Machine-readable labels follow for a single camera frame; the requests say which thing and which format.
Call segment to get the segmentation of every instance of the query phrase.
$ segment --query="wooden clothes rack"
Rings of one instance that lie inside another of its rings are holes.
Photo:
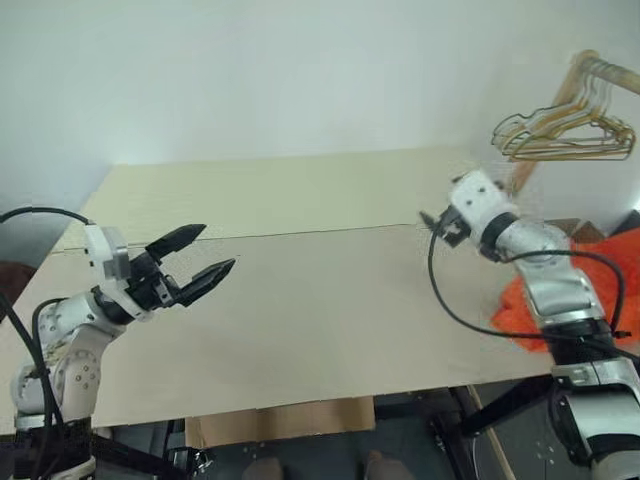
[[[613,85],[640,95],[640,75],[624,67],[605,62],[595,50],[584,50],[577,54],[552,106],[571,102],[580,92],[582,77],[591,74]],[[538,162],[526,161],[516,165],[508,188],[512,195],[517,195],[536,169]]]

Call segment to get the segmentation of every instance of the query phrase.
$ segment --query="white wall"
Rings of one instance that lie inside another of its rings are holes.
[[[0,4],[1,210],[77,209],[111,163],[452,144],[495,162],[494,125],[546,104],[574,53],[640,70],[637,1],[51,5]],[[612,111],[640,128],[640,99],[616,95]],[[533,204],[610,228],[639,196],[635,157],[545,168]],[[605,174],[620,187],[596,188]],[[589,196],[567,201],[582,182]],[[37,264],[63,225],[12,222],[0,258]]]

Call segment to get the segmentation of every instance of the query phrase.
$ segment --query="floor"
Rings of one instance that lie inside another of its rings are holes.
[[[512,385],[512,382],[478,387],[487,403]],[[384,404],[398,396],[377,397]],[[114,438],[133,448],[160,456],[166,422],[117,427]],[[538,405],[496,428],[509,463],[518,480],[583,480],[588,470],[572,465],[546,421],[546,408]],[[362,464],[370,450],[402,460],[418,480],[454,480],[448,459],[431,429],[419,417],[378,420],[376,429],[338,435],[305,437],[218,447],[209,451],[212,465],[197,478],[239,480],[243,470],[254,460],[276,456],[286,468],[287,480],[358,480],[363,478]],[[475,446],[478,480],[505,478],[493,457],[486,435]],[[0,479],[11,472],[9,449],[0,449]],[[150,478],[136,472],[99,463],[101,479],[135,480]]]
[[[164,424],[126,427],[126,431],[117,429],[115,438],[159,453],[157,432],[163,428]],[[446,455],[418,418],[382,420],[370,432],[218,447],[210,450],[215,460],[198,478],[239,480],[254,458],[276,456],[286,469],[287,480],[356,480],[363,478],[362,464],[372,449],[402,460],[417,479],[454,480]],[[103,479],[145,478],[109,465],[100,465],[98,473]]]

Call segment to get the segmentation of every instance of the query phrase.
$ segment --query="person's shoe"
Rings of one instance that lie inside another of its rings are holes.
[[[280,461],[275,458],[256,460],[242,474],[242,480],[283,480],[284,473]]]
[[[365,480],[415,480],[400,460],[385,458],[377,450],[369,452]]]

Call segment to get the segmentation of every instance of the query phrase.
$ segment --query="cardboard box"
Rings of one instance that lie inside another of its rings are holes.
[[[579,218],[562,218],[548,220],[547,223],[555,225],[569,235],[576,243],[598,243],[606,237],[590,221],[582,221]]]
[[[243,410],[185,420],[186,444],[199,449],[374,428],[373,397]]]

